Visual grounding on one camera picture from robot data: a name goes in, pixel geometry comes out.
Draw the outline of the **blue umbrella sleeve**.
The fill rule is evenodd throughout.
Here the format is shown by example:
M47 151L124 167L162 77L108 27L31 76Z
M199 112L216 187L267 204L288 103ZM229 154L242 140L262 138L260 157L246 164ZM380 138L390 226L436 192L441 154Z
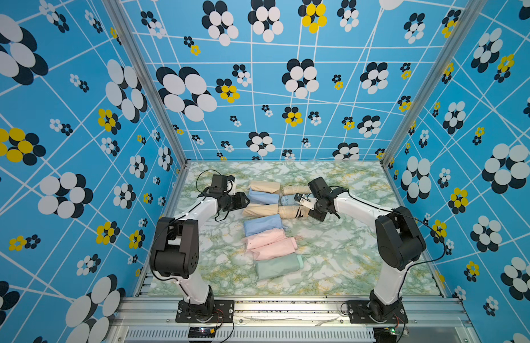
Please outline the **blue umbrella sleeve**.
M253 191L252 189L249 190L248 197L250 203L263 205L278 204L280 198L278 194Z
M284 229L281 217L279 214L256 218L254 220L248 220L243 225L244 233L246 237L260 234L262 232L272 229Z

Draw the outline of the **beige umbrella sleeve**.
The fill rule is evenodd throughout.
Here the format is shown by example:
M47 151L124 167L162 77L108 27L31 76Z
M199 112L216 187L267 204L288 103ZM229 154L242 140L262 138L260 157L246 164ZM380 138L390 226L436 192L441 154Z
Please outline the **beige umbrella sleeve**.
M269 194L279 194L281 184L279 182L250 181L249 188L254 192L264 192Z
M268 217L279 213L278 204L249 204L243 215L252 218Z

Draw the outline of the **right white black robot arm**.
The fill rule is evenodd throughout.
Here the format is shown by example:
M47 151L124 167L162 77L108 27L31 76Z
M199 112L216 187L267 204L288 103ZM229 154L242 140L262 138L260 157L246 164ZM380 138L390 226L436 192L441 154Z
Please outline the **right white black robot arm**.
M388 209L350 194L344 187L332 188L323 177L308 183L312 195L297 193L294 200L309 209L309 216L324 221L328 214L344 214L376 232L377 249L382 259L379 279L370 293L367 311L377 323L397 318L408 323L400 292L409 269L426 249L416 220L406 207Z

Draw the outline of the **beige umbrella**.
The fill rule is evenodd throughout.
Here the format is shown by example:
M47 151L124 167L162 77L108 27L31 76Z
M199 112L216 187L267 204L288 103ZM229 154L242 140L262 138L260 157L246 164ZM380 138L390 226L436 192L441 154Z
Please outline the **beige umbrella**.
M283 186L281 193L286 195L295 195L295 194L310 194L311 190L308 185L299 185L299 186Z
M279 216L283 220L294 220L309 216L310 209L304 206L279 206Z

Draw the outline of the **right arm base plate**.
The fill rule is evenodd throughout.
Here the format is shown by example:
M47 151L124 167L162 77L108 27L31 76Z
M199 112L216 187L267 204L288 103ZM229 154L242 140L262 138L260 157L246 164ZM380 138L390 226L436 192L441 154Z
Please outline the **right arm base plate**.
M379 300L350 300L344 312L352 324L407 324L406 310L401 300L384 305Z

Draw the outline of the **blue umbrella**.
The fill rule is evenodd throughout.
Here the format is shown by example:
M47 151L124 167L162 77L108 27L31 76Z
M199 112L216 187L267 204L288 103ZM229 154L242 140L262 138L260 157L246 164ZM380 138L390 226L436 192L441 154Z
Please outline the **blue umbrella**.
M281 197L281 206L299 206L299 202L295 199L295 194L283 195Z

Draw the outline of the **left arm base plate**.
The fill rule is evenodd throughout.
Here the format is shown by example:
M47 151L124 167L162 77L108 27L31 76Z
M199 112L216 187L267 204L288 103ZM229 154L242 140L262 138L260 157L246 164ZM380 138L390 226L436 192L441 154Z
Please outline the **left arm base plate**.
M232 323L235 310L233 300L214 300L213 303L189 304L184 300L178 302L177 323L205 324Z

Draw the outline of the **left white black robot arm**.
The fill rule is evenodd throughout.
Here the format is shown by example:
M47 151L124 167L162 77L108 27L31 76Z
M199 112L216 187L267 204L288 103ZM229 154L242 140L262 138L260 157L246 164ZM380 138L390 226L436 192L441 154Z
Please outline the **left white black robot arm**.
M193 319L210 319L214 308L213 290L197 272L199 229L219 212L230 214L249 204L250 200L243 192L204 196L189 210L177 217L163 217L156 225L150 250L150 270L157 280L175 283L183 295L181 306Z

